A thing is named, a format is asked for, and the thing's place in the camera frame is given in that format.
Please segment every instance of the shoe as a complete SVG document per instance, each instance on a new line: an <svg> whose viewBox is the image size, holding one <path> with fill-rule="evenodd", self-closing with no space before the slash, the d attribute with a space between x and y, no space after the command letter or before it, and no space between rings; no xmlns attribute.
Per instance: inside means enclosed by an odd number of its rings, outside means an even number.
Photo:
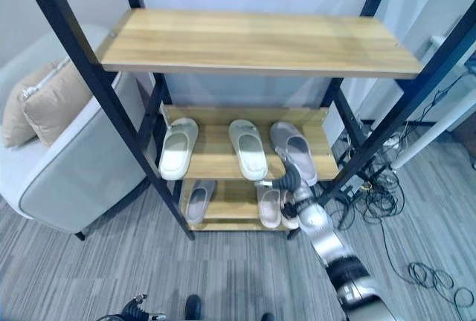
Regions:
<svg viewBox="0 0 476 321"><path fill-rule="evenodd" d="M280 190L257 186L260 221L266 228L276 228L281 223Z"/></svg>
<svg viewBox="0 0 476 321"><path fill-rule="evenodd" d="M288 191L281 191L281 221L284 224L284 227L288 228L289 230L295 230L299 228L298 224L298 217L287 217L289 214L294 212L292 205L295 202L295 198L293 194Z"/></svg>
<svg viewBox="0 0 476 321"><path fill-rule="evenodd" d="M185 319L200 320L202 317L202 301L198 295L190 295L185 304Z"/></svg>
<svg viewBox="0 0 476 321"><path fill-rule="evenodd" d="M259 181L268 173L268 164L257 127L249 120L238 119L230 124L228 135L245 178Z"/></svg>
<svg viewBox="0 0 476 321"><path fill-rule="evenodd" d="M185 211L185 219L188 223L192 225L202 223L215 186L216 181L213 180L195 181Z"/></svg>
<svg viewBox="0 0 476 321"><path fill-rule="evenodd" d="M318 173L315 170L309 144L306 138L292 124L277 122L269 131L274 150L281 150L295 162L296 168L309 186L318 182Z"/></svg>
<svg viewBox="0 0 476 321"><path fill-rule="evenodd" d="M275 321L274 315L271 312L267 312L261 317L261 321Z"/></svg>
<svg viewBox="0 0 476 321"><path fill-rule="evenodd" d="M158 168L164 180L180 180L187 173L199 126L190 118L177 119L165 133Z"/></svg>

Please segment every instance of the wooden board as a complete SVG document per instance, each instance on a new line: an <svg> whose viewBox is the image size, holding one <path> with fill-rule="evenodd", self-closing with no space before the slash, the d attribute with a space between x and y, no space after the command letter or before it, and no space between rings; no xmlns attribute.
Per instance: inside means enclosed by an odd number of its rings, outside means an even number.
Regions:
<svg viewBox="0 0 476 321"><path fill-rule="evenodd" d="M182 212L185 214L194 180L186 180L182 193ZM218 181L213 200L205 213L210 219L254 219L258 218L256 190L250 181Z"/></svg>
<svg viewBox="0 0 476 321"><path fill-rule="evenodd" d="M229 231L246 231L246 230L267 230L269 232L284 232L287 229L280 224L278 228L273 230L264 227L260 221L209 221L196 226L190 226L191 230L201 230L201 231L220 231L220 230L229 230Z"/></svg>
<svg viewBox="0 0 476 321"><path fill-rule="evenodd" d="M133 9L97 55L107 71L410 79L422 69L366 17Z"/></svg>
<svg viewBox="0 0 476 321"><path fill-rule="evenodd" d="M253 123L257 121L261 124L257 128L260 132L268 162L268 174L266 177L281 177L284 174L284 166L279 156L272 149L269 136L269 128L276 121L273 119L273 115L269 114L270 111L276 114L277 119L287 115L291 121L290 123L294 123L308 140L319 180L332 180L338 174L338 167L322 129L321 123L325 115L320 109L312 113L309 112L311 111L309 109L301 108L272 108L271 110L267 108L250 108L249 110L227 108L222 110L220 108L176 108L175 106L164 106L163 113L170 123L180 117L189 117L196 120L199 124L199 137L193 149L190 165L184 178L243 179L238 158L228 136L228 124L233 119L246 118L250 118L250 121ZM306 116L306 114L308 117L314 117L315 119L307 120L303 125L298 124L299 122L302 123L300 117ZM214 123L217 123L216 120L226 120L227 124L215 125Z"/></svg>
<svg viewBox="0 0 476 321"><path fill-rule="evenodd" d="M181 211L185 214L194 180L184 182ZM283 225L270 229L260 222L256 189L250 181L217 181L203 223L192 230L286 230Z"/></svg>

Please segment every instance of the black metal frame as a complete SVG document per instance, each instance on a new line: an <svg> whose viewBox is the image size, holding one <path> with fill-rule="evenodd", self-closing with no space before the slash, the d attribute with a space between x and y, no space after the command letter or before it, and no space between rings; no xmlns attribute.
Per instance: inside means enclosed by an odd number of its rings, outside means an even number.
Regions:
<svg viewBox="0 0 476 321"><path fill-rule="evenodd" d="M182 182L176 181L173 193L171 193L167 188L166 181L160 178L156 164L147 154L147 145L151 135L153 135L157 143L158 154L160 155L161 142L167 129L164 118L158 112L161 101L171 103L164 75L154 74L156 84L147 104L146 114L141 122L141 127L137 132L111 87L115 74L105 72L97 61L68 2L66 0L36 1L78 71L112 121L112 124L147 174L151 184L158 190L170 212L172 212L187 236L190 239L194 239L193 232L189 229L184 216L179 210L179 195ZM366 0L361 15L373 16L380 1ZM129 0L129 3L131 7L141 7L143 5L142 0ZM344 125L356 149L348 163L332 181L321 183L324 191L318 197L318 203L325 205L331 198L342 196L341 189L345 183L361 171L362 167L382 147L382 144L431 93L475 40L476 1L466 11L463 18L418 77L414 80L397 80L397 83L404 91L403 96L367 139L364 138L360 126L353 116L352 110L341 90L343 79L332 79L324 98L323 106L329 106L332 101L335 101L338 112L343 118ZM291 231L288 234L288 239L295 236L298 231L299 229Z"/></svg>
<svg viewBox="0 0 476 321"><path fill-rule="evenodd" d="M169 100L165 80L156 82L153 94L154 99L148 103L146 114L144 115L139 134L132 121L126 113L126 110L120 103L120 100L111 83L116 76L116 73L106 72L103 70L101 64L97 61L94 51L89 46L89 43L78 24L73 11L71 10L67 0L36 0L50 26L61 41L63 47L68 52L71 60L74 62L77 70L86 81L86 84L91 89L91 92L96 97L97 101L111 120L112 124L123 138L131 153L134 155L137 162L150 179L151 184L158 190L160 196L165 204L173 214L174 218L179 223L180 227L186 233L187 237L194 239L193 232L188 227L185 217L181 214L179 209L179 202L176 197L172 195L167 187L167 183L160 177L155 161L147 153L147 145L145 139L150 138L153 116L155 114L156 106L159 99ZM163 126L156 129L156 134L163 130Z"/></svg>

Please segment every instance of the white slipper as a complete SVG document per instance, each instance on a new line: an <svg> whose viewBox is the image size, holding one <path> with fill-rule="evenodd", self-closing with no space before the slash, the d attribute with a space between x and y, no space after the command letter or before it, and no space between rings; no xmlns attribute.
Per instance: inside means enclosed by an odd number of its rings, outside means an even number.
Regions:
<svg viewBox="0 0 476 321"><path fill-rule="evenodd" d="M298 217L296 216L294 218L287 218L283 214L283 209L285 208L284 205L286 203L293 204L294 200L295 200L295 197L293 196L293 194L290 191L285 190L285 191L281 191L280 200L281 200L281 204L280 204L280 207L281 207L281 221L283 222L284 227L286 227L290 230L295 230L296 228L299 227Z"/></svg>
<svg viewBox="0 0 476 321"><path fill-rule="evenodd" d="M199 126L190 118L177 119L168 128L158 164L164 180L179 180L184 177L198 136Z"/></svg>
<svg viewBox="0 0 476 321"><path fill-rule="evenodd" d="M214 180L195 181L185 213L188 223L192 225L202 223L215 186L216 181Z"/></svg>
<svg viewBox="0 0 476 321"><path fill-rule="evenodd" d="M230 124L228 135L235 148L243 176L251 181L264 179L268 173L268 164L256 126L249 120L234 120Z"/></svg>
<svg viewBox="0 0 476 321"><path fill-rule="evenodd" d="M276 228L281 223L280 190L257 186L260 221L267 228Z"/></svg>
<svg viewBox="0 0 476 321"><path fill-rule="evenodd" d="M314 186L318 182L318 173L315 171L306 138L292 124L277 122L269 131L274 150L282 149L296 163L296 168L308 185Z"/></svg>

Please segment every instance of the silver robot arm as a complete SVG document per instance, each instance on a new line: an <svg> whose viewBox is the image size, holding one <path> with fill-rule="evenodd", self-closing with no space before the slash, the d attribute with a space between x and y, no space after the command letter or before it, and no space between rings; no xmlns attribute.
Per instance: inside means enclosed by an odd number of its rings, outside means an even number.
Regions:
<svg viewBox="0 0 476 321"><path fill-rule="evenodd" d="M330 216L316 203L311 189L300 177L290 158L280 156L285 164L286 174L281 179L261 181L258 184L293 192L299 227L311 240L347 319L398 321L380 297L375 280L353 249L334 229Z"/></svg>

